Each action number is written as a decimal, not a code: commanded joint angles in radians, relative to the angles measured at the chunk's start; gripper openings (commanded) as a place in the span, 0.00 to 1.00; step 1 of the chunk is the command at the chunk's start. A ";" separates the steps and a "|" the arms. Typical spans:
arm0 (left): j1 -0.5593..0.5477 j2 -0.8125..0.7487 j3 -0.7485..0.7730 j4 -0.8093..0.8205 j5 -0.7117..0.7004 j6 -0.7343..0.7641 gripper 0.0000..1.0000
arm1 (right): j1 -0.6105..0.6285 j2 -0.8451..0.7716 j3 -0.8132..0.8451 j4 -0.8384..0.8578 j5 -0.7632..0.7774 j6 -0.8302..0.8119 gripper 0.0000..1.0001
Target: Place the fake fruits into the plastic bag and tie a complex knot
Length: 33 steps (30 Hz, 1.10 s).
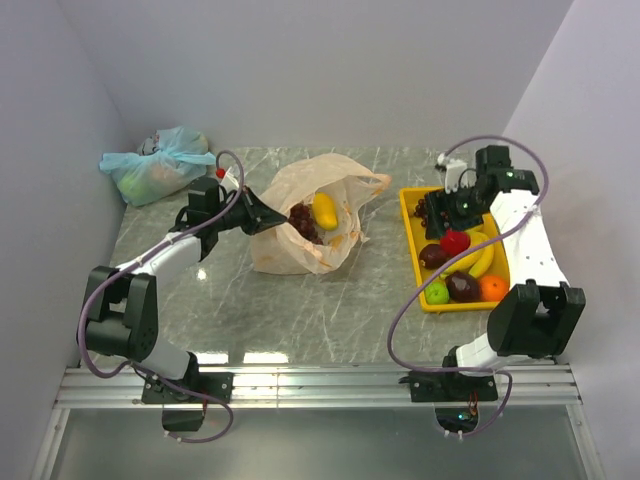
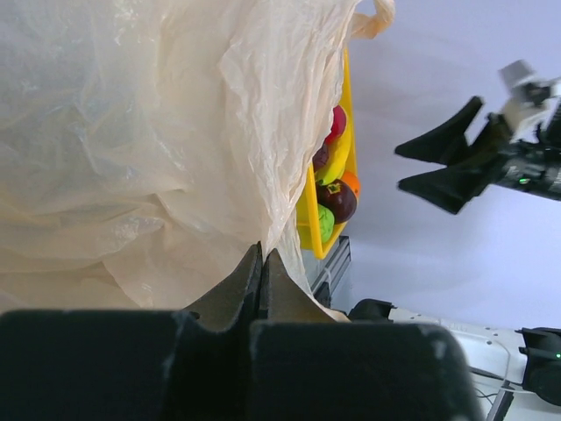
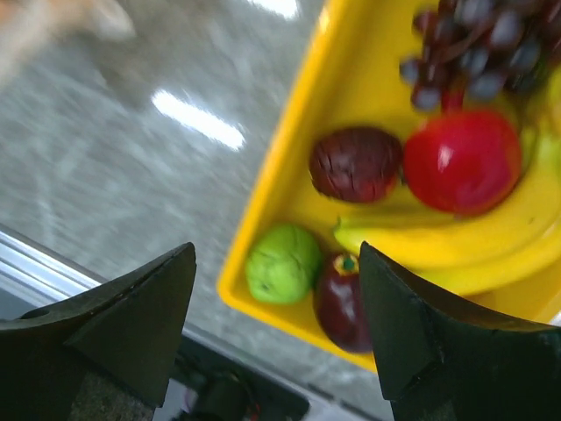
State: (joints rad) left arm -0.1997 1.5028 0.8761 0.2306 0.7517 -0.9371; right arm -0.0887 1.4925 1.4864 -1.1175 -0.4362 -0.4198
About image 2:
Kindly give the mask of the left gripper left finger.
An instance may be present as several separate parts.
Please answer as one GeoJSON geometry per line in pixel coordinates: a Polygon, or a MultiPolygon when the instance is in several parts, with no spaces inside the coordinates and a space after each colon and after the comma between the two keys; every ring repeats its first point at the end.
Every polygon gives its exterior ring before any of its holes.
{"type": "Polygon", "coordinates": [[[241,420],[262,250],[180,310],[1,316],[4,420],[241,420]]]}

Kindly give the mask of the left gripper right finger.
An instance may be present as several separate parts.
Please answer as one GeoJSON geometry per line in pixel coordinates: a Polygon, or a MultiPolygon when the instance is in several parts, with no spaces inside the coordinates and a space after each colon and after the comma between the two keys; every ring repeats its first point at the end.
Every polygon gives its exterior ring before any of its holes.
{"type": "Polygon", "coordinates": [[[252,324],[252,420],[480,420],[458,342],[439,325],[338,322],[272,252],[252,324]]]}

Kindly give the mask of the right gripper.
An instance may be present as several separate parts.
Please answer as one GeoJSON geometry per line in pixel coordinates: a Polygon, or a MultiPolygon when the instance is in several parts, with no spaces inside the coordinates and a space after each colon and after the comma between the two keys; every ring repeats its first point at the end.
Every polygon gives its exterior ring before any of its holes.
{"type": "Polygon", "coordinates": [[[507,100],[499,113],[486,115],[472,143],[486,161],[480,167],[455,165],[470,156],[465,132],[482,106],[481,98],[473,96],[440,126],[398,145],[394,153],[403,158],[449,166],[404,178],[398,189],[454,215],[492,184],[558,201],[560,101],[507,100]]]}

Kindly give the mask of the yellow fake banana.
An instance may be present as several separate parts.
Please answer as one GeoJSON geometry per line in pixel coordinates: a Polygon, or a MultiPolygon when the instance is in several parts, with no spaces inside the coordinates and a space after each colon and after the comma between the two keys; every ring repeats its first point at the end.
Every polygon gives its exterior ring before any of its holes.
{"type": "Polygon", "coordinates": [[[329,145],[327,164],[315,172],[317,184],[330,184],[344,172],[349,153],[352,149],[353,134],[353,125],[348,125],[344,132],[329,145]]]}

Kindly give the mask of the red fake pepper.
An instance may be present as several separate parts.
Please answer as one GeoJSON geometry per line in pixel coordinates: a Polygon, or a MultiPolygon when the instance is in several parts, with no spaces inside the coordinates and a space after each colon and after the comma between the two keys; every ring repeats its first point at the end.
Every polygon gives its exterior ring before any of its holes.
{"type": "Polygon", "coordinates": [[[337,105],[332,110],[332,125],[330,128],[330,133],[324,139],[326,145],[332,144],[336,139],[338,139],[345,131],[347,125],[347,116],[344,108],[341,105],[337,105]]]}

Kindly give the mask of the green fake apple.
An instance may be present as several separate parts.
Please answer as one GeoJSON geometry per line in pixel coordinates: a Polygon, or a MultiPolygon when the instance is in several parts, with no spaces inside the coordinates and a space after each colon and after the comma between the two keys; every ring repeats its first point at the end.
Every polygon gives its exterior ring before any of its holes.
{"type": "Polygon", "coordinates": [[[335,217],[332,211],[325,206],[319,204],[318,208],[318,222],[321,242],[324,244],[328,242],[332,236],[335,217]]]}

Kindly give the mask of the orange translucent plastic bag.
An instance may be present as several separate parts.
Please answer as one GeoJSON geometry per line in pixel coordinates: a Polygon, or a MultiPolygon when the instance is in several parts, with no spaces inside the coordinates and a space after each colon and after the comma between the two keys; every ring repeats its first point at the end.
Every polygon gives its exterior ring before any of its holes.
{"type": "Polygon", "coordinates": [[[179,309],[295,206],[391,1],[4,1],[1,308],[179,309]]]}

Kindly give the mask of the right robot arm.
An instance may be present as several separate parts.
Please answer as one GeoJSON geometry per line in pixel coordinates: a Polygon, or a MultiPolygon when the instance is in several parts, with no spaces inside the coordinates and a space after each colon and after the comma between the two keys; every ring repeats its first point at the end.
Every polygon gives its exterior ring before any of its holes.
{"type": "MultiPolygon", "coordinates": [[[[514,94],[498,113],[490,113],[477,138],[465,132],[483,103],[471,98],[437,128],[397,146],[395,154],[439,165],[412,175],[399,190],[450,214],[458,214],[490,185],[557,201],[560,198],[560,90],[532,89],[514,94]]],[[[502,382],[499,404],[523,390],[560,404],[560,331],[514,331],[437,321],[461,345],[476,375],[502,382]]]]}

